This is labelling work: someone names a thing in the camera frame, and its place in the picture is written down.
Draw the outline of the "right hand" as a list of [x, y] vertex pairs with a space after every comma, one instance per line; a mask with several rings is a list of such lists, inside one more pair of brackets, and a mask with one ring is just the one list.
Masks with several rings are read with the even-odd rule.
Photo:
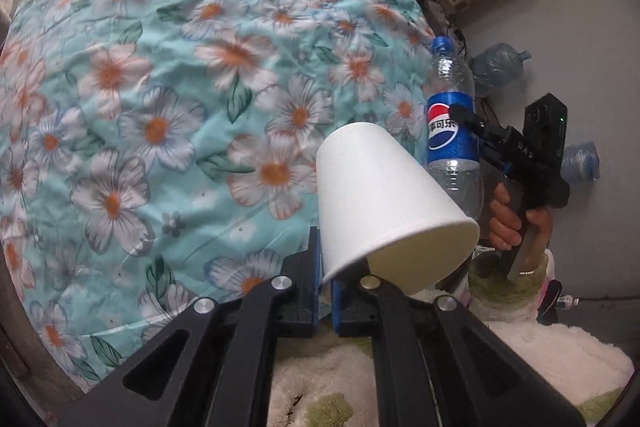
[[[511, 202], [508, 189], [503, 183], [499, 183], [494, 191], [494, 198], [489, 204], [491, 219], [489, 220], [489, 242], [498, 251], [512, 251], [520, 246], [523, 240], [521, 231], [523, 221], [509, 206]], [[537, 232], [533, 242], [523, 260], [521, 270], [529, 272], [535, 270], [548, 247], [553, 232], [553, 221], [547, 208], [528, 210], [526, 218], [530, 227], [535, 227]]]

